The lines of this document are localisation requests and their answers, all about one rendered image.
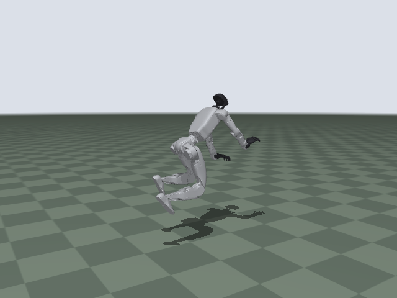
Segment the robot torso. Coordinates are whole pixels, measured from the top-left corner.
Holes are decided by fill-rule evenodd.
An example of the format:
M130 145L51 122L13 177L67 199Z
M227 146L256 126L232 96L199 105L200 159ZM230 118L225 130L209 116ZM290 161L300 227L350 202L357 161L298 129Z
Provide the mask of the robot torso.
M183 147L186 144L194 146L196 143L206 140L214 131L220 120L216 116L216 107L202 109L192 122L188 137L181 137L174 143L174 150L184 155Z

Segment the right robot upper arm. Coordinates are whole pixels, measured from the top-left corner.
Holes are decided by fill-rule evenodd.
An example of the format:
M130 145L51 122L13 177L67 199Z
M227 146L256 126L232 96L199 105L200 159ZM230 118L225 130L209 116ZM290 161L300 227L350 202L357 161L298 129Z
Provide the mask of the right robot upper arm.
M237 135L240 134L240 131L236 128L235 123L231 119L229 113L225 109L219 109L216 112L216 116L218 117L219 120L222 120L227 127L231 130L231 134L233 137L236 137Z

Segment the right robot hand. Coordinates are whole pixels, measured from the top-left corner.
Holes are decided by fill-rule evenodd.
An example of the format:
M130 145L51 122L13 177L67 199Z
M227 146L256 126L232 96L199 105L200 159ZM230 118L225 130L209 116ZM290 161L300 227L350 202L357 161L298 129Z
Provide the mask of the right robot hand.
M260 140L258 139L258 138L256 138L256 137L250 137L250 138L247 138L247 145L246 145L246 149L248 148L248 147L250 147L250 144L252 144L252 143L254 143L255 141L259 141L260 142Z

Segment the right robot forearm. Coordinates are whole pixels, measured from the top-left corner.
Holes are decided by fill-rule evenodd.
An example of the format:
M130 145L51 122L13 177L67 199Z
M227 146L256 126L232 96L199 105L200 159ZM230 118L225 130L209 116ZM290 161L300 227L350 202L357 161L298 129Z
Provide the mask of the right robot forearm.
M237 129L239 130L239 128L237 128ZM240 131L240 130L239 130L239 131ZM240 131L240 134L237 135L235 138L237 139L237 141L238 141L239 144L241 145L241 148L246 150L246 145L247 145L248 143L247 143L247 141L244 139L244 136L243 136L243 134L241 133L241 131Z

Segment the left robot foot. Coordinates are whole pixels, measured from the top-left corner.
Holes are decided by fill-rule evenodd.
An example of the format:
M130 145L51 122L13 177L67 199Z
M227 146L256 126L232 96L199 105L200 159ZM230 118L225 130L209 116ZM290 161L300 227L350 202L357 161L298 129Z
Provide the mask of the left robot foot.
M161 180L160 175L155 175L155 176L152 177L152 179L155 182L158 191L165 195L164 183L162 182L163 179Z

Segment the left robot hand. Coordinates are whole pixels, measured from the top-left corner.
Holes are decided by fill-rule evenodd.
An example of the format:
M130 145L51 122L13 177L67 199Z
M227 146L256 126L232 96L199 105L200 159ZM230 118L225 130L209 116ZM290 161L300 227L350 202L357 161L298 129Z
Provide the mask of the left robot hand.
M228 159L228 161L231 161L229 156L225 156L223 154L218 154L218 153L217 153L217 155L214 155L214 158L217 158L217 159L224 158L224 161L225 161L225 159L226 159L226 161L227 161L227 159Z

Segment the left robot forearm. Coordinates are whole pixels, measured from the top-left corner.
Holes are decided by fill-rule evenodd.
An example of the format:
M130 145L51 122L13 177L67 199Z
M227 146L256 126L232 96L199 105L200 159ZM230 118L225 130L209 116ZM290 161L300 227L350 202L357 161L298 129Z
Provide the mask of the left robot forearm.
M217 158L214 158L214 155L217 155L217 153L213 145L213 138L209 142L206 142L206 146L208 147L210 158L216 160Z

